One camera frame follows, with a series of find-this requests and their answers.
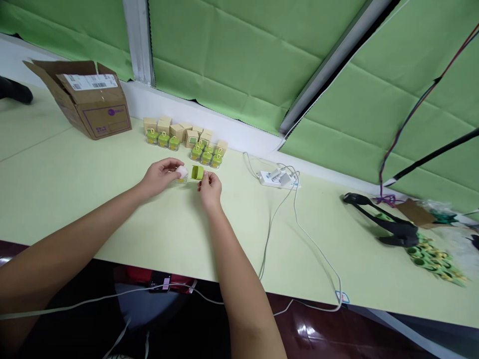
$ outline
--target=black shoe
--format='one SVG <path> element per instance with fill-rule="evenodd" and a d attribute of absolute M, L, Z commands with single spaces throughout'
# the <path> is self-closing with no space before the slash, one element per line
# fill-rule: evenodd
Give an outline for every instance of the black shoe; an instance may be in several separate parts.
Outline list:
<path fill-rule="evenodd" d="M 13 98 L 27 105 L 33 100 L 33 95 L 28 87 L 0 76 L 0 99 L 5 97 Z"/>

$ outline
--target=hand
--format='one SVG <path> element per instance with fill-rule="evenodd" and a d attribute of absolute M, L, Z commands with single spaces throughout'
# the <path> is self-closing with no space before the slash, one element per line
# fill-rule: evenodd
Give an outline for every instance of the hand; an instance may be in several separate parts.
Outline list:
<path fill-rule="evenodd" d="M 203 179 L 198 183 L 198 192 L 207 214 L 221 210 L 221 182 L 215 173 L 205 171 Z"/>
<path fill-rule="evenodd" d="M 174 158 L 167 158 L 153 163 L 146 171 L 143 179 L 136 185 L 145 199 L 149 199 L 163 190 L 174 180 L 180 178 L 180 174 L 175 172 L 178 166 L 185 164 Z"/>

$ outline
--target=table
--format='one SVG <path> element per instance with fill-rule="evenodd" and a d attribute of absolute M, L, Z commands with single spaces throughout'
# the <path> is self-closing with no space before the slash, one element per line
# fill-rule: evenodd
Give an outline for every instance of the table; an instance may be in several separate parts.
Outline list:
<path fill-rule="evenodd" d="M 131 131 L 93 141 L 70 127 L 45 92 L 34 89 L 37 103 L 30 107 L 12 102 L 9 111 L 0 112 L 2 240 L 34 244 L 136 184 L 154 161 L 174 156 L 190 170 L 197 164 L 183 146 L 175 153 L 148 145 L 138 120 L 132 120 Z M 44 110 L 28 112 L 38 107 Z M 30 137 L 21 148 L 18 132 L 31 128 L 32 116 L 42 136 Z M 269 218 L 287 191 L 260 186 L 243 155 L 233 150 L 217 174 L 225 213 L 258 272 Z M 479 328 L 477 283 L 461 288 L 437 280 L 414 266 L 404 249 L 380 243 L 375 236 L 384 234 L 382 229 L 340 200 L 352 189 L 303 174 L 301 185 L 299 221 L 341 275 L 352 304 Z M 335 304 L 331 280 L 338 289 L 337 278 L 296 226 L 292 200 L 293 195 L 272 227 L 264 288 Z M 436 240 L 441 248 L 441 239 Z M 217 280 L 196 181 L 173 184 L 138 208 L 95 258 Z"/>

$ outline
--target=red cord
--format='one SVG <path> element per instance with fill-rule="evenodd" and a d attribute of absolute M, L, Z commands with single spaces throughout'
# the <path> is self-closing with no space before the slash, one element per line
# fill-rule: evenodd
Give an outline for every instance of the red cord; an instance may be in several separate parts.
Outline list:
<path fill-rule="evenodd" d="M 469 34 L 469 36 L 467 37 L 467 39 L 464 41 L 464 43 L 462 44 L 462 46 L 459 48 L 459 50 L 456 52 L 456 54 L 454 55 L 454 57 L 452 58 L 452 60 L 449 62 L 449 64 L 447 65 L 446 69 L 443 71 L 443 73 L 438 77 L 438 79 L 442 79 L 442 77 L 446 74 L 446 72 L 449 71 L 449 68 L 452 66 L 452 64 L 454 63 L 454 61 L 459 57 L 459 55 L 462 53 L 462 51 L 465 49 L 468 41 L 472 38 L 472 36 L 475 34 L 475 32 L 477 31 L 477 29 L 479 28 L 479 23 L 476 25 L 476 27 L 474 28 L 474 30 L 472 30 L 472 32 Z M 419 106 L 424 102 L 424 100 L 429 96 L 429 94 L 436 88 L 437 84 L 439 83 L 439 81 L 437 81 L 432 87 L 431 89 L 429 90 L 429 92 L 424 96 L 424 98 L 417 104 L 416 108 L 412 111 L 412 113 L 408 116 L 408 120 L 413 116 L 413 114 L 417 111 L 417 109 L 419 108 Z M 397 145 L 398 143 L 398 140 L 399 140 L 399 136 L 402 132 L 404 128 L 404 125 L 397 131 L 396 133 L 396 136 L 394 138 L 394 141 L 393 141 L 393 144 L 392 146 L 389 148 L 389 150 L 387 151 L 386 155 L 384 156 L 384 159 L 383 159 L 383 164 L 381 166 L 381 169 L 379 171 L 379 185 L 380 185 L 380 197 L 377 198 L 377 201 L 378 203 L 382 202 L 383 200 L 383 171 L 384 171 L 384 168 L 386 167 L 386 160 L 388 159 L 389 155 L 391 154 L 392 150 L 394 149 L 394 147 Z"/>

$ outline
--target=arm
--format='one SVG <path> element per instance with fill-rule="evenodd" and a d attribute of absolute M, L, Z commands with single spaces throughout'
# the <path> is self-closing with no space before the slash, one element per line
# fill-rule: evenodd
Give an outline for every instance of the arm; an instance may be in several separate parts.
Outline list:
<path fill-rule="evenodd" d="M 205 172 L 198 184 L 208 215 L 233 358 L 286 358 L 269 301 L 220 203 L 221 182 Z"/>
<path fill-rule="evenodd" d="M 181 165 L 184 163 L 176 159 L 152 164 L 136 186 L 35 243 L 1 267 L 0 313 L 44 309 L 142 202 L 180 177 L 171 171 Z M 37 319 L 0 322 L 2 344 L 8 352 L 21 346 Z"/>

